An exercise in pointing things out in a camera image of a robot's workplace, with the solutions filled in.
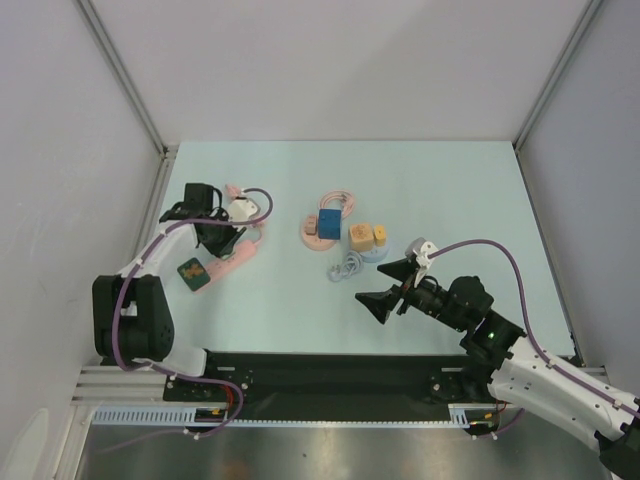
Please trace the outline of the yellow plug adapter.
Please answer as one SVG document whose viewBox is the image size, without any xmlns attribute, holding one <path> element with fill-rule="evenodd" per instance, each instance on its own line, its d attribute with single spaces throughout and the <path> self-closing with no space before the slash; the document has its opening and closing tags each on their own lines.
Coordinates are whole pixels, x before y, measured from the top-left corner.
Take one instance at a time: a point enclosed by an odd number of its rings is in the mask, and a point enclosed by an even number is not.
<svg viewBox="0 0 640 480">
<path fill-rule="evenodd" d="M 377 247 L 384 247 L 387 244 L 388 236 L 383 225 L 375 225 L 373 228 L 374 244 Z"/>
</svg>

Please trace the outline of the dark green cube adapter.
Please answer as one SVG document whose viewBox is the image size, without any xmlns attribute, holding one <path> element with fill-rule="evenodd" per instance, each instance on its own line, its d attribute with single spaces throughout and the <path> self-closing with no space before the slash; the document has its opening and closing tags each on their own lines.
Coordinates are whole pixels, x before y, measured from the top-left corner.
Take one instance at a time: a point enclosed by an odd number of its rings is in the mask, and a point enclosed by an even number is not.
<svg viewBox="0 0 640 480">
<path fill-rule="evenodd" d="M 179 265 L 177 273 L 192 292 L 201 290 L 211 280 L 208 271 L 196 257 L 192 257 Z"/>
</svg>

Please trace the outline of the round blue power strip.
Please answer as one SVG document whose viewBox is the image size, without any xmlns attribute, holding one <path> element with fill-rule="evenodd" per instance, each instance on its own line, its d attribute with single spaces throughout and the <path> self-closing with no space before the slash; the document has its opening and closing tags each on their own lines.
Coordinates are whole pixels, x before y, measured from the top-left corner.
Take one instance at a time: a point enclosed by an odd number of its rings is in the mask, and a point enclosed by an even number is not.
<svg viewBox="0 0 640 480">
<path fill-rule="evenodd" d="M 332 266 L 327 271 L 327 277 L 334 283 L 349 279 L 360 273 L 366 264 L 382 262 L 387 257 L 389 249 L 390 247 L 386 245 L 375 246 L 364 252 L 349 250 L 341 263 Z"/>
</svg>

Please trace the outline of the tan cube plug adapter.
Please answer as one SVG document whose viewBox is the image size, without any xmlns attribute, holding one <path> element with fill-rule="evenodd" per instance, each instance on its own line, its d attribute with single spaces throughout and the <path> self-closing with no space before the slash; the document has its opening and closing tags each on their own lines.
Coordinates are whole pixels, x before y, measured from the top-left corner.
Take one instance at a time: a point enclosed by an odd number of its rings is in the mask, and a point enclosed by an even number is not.
<svg viewBox="0 0 640 480">
<path fill-rule="evenodd" d="M 353 251 L 366 252 L 375 246 L 373 228 L 369 223 L 356 223 L 349 226 L 349 245 Z"/>
</svg>

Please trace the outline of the blue cube socket adapter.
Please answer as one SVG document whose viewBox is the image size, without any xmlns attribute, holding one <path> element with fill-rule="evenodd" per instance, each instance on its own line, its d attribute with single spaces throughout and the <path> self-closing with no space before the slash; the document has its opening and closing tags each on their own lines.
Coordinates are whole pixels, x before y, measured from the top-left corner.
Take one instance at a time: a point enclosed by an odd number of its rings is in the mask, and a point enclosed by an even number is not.
<svg viewBox="0 0 640 480">
<path fill-rule="evenodd" d="M 320 209 L 317 217 L 317 236 L 323 240 L 339 240 L 341 238 L 341 223 L 341 210 Z"/>
</svg>

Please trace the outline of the pink brown USB charger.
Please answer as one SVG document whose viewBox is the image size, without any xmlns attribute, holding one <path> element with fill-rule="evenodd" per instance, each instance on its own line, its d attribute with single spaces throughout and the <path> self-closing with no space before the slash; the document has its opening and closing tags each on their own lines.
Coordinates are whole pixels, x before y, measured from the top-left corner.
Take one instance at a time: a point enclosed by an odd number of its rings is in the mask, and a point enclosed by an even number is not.
<svg viewBox="0 0 640 480">
<path fill-rule="evenodd" d="M 308 215 L 303 223 L 303 231 L 305 235 L 315 236 L 318 229 L 318 217 L 316 215 Z"/>
</svg>

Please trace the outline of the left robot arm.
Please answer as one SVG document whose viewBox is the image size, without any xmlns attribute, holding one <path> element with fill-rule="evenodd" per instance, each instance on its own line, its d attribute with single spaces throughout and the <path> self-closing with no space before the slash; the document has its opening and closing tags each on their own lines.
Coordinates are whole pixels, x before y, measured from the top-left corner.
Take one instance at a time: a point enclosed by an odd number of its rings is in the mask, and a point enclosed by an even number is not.
<svg viewBox="0 0 640 480">
<path fill-rule="evenodd" d="M 221 376 L 206 366 L 207 353 L 176 333 L 164 284 L 183 280 L 190 291 L 211 281 L 196 252 L 225 260 L 236 250 L 245 223 L 261 208 L 238 193 L 224 205 L 222 192 L 208 184 L 188 183 L 184 197 L 159 219 L 152 240 L 115 275 L 92 285 L 94 343 L 97 353 L 124 370 L 159 368 L 186 375 L 197 398 L 214 397 Z"/>
</svg>

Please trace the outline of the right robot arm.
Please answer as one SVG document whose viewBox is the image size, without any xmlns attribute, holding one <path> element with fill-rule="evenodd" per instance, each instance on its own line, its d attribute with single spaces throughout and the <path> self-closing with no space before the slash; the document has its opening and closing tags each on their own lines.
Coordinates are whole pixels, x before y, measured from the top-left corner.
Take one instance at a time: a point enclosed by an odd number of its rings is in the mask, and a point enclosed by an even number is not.
<svg viewBox="0 0 640 480">
<path fill-rule="evenodd" d="M 395 279 L 383 292 L 355 298 L 380 322 L 415 309 L 462 333 L 461 347 L 478 365 L 461 376 L 473 401 L 490 395 L 561 428 L 599 455 L 621 479 L 639 476 L 639 399 L 619 390 L 533 342 L 530 334 L 493 310 L 493 297 L 476 276 L 456 278 L 449 288 L 420 276 L 412 258 L 378 266 Z"/>
</svg>

